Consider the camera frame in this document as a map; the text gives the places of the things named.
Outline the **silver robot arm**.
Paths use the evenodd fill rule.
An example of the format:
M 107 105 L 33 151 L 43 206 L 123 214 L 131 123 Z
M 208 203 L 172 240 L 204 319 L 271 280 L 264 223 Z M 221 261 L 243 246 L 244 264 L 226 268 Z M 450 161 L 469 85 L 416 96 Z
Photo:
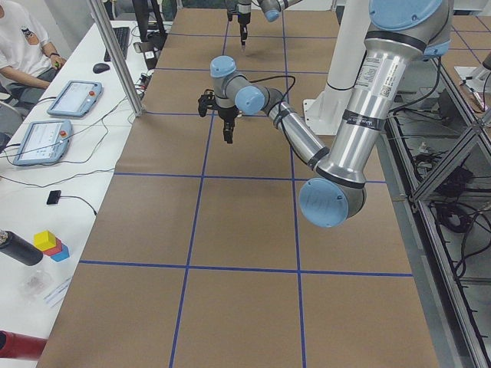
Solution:
M 238 112 L 264 112 L 300 160 L 318 174 L 301 188 L 302 214 L 330 228 L 356 215 L 366 198 L 364 167 L 394 102 L 407 65 L 444 54 L 450 43 L 452 1 L 371 1 L 366 55 L 332 147 L 326 145 L 275 88 L 251 83 L 222 55 L 210 63 L 214 92 L 199 113 L 218 110 L 229 138 Z
M 300 1 L 301 0 L 265 0 L 258 1 L 258 4 L 266 20 L 272 22 L 275 21 L 284 10 L 296 5 Z M 227 11 L 228 21 L 231 21 L 234 15 L 237 16 L 240 41 L 243 48 L 246 46 L 246 40 L 249 35 L 247 27 L 251 21 L 251 14 L 251 0 L 238 1 L 237 5 L 232 11 Z

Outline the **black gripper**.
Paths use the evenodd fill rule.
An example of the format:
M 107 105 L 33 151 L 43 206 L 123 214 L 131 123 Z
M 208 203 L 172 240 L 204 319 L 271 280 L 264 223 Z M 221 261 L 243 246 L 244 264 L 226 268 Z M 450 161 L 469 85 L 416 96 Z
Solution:
M 248 24 L 250 23 L 249 13 L 238 13 L 239 34 L 242 43 L 246 43 L 248 38 Z
M 220 107 L 218 109 L 218 115 L 223 120 L 223 139 L 228 144 L 233 144 L 233 130 L 235 119 L 239 115 L 239 109 L 237 107 Z

